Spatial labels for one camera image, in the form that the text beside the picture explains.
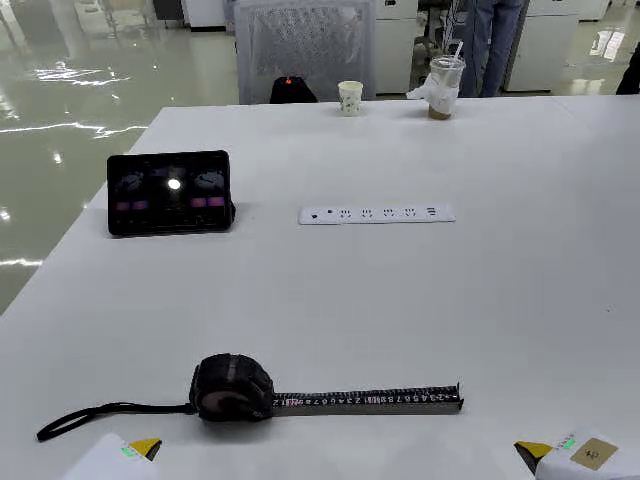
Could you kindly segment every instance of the wrist strap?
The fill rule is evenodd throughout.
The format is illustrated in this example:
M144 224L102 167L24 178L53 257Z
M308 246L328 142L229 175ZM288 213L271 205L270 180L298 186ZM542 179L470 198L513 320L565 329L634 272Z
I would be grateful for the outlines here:
M36 438L39 442L46 442L90 422L99 415L112 413L184 413L193 415L196 413L196 409L190 403L185 403L184 405L141 405L129 402L107 403L99 407L83 408L77 412L69 413L40 430L36 434Z

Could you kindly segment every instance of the plastic cup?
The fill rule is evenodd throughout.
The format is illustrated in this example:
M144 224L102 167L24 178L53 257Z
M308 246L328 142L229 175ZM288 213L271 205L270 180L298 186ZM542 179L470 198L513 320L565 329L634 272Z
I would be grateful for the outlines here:
M338 84L338 92L340 93L340 111L345 117L355 117L360 114L362 88L362 83L352 80L347 80Z
M434 88L428 97L431 118L447 120L453 114L464 67L464 60L453 55L431 60L431 77L434 82Z

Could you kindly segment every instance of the tape measure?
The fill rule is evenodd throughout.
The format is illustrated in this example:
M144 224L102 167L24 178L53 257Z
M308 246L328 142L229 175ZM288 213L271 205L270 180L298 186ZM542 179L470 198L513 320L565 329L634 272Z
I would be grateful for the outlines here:
M114 413L198 414L212 422L259 421L297 415L428 415L462 409L460 385L327 393L275 393L269 374L254 359L229 353L205 358L196 367L189 403L142 405L108 403L85 408L51 422L38 441L50 440L100 415Z

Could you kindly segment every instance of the yellow label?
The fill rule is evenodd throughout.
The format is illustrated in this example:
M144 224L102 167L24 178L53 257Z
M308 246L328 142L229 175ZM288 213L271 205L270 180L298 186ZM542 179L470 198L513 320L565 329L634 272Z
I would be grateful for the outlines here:
M591 470L598 470L617 451L615 445L592 438L580 447L571 460Z

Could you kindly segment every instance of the paper cup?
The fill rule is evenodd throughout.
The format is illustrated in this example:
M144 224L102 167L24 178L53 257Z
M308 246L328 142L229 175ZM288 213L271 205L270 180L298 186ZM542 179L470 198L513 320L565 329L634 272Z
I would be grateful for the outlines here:
M360 113L362 83L347 80L338 84L340 110L345 117L355 117Z

